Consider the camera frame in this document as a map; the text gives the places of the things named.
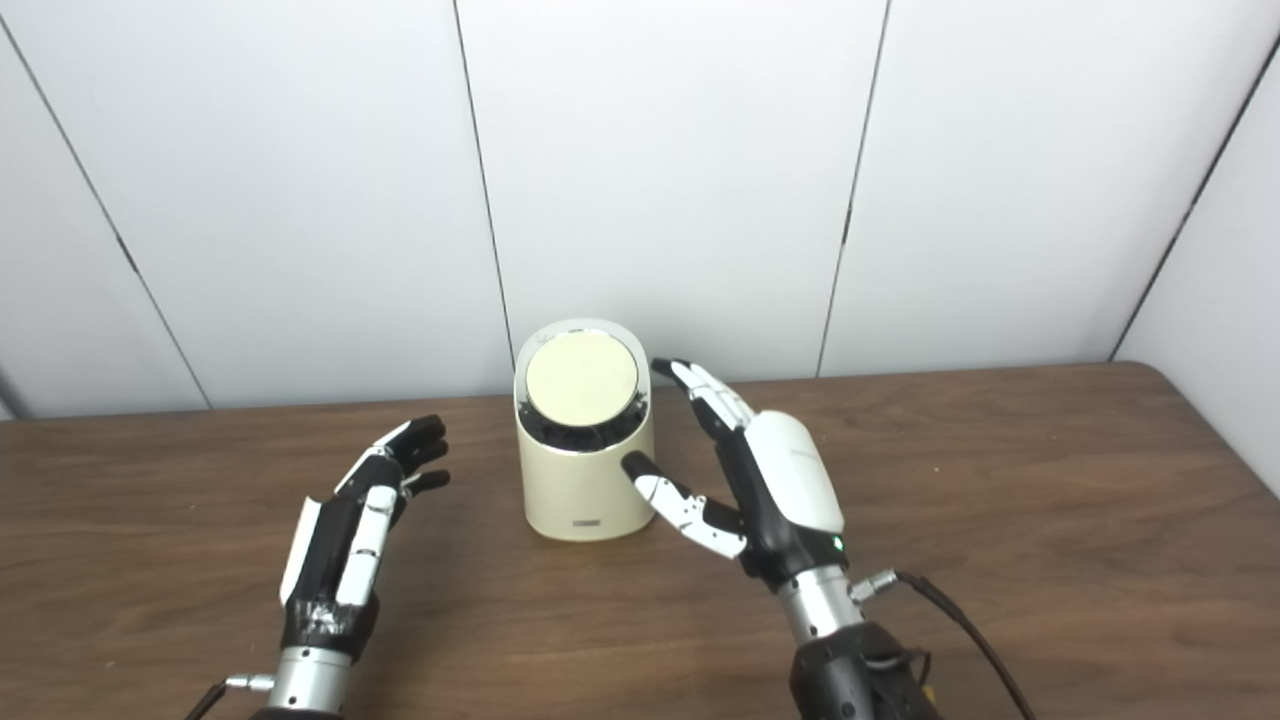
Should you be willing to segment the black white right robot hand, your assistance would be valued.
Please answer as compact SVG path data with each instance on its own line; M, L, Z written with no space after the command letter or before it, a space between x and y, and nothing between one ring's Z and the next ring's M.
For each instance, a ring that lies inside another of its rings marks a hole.
M640 497L682 536L739 561L773 593L806 571L845 571L844 514L809 429L787 413L753 409L696 363L657 357L652 370L685 392L736 503L699 495L645 452L631 451L621 466Z

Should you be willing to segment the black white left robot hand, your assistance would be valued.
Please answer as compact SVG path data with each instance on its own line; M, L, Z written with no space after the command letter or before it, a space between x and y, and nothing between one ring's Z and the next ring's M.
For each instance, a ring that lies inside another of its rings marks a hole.
M374 589L387 538L417 495L447 486L447 470L424 465L448 454L435 414L374 441L324 501L307 497L280 584L280 646L361 660L380 611Z

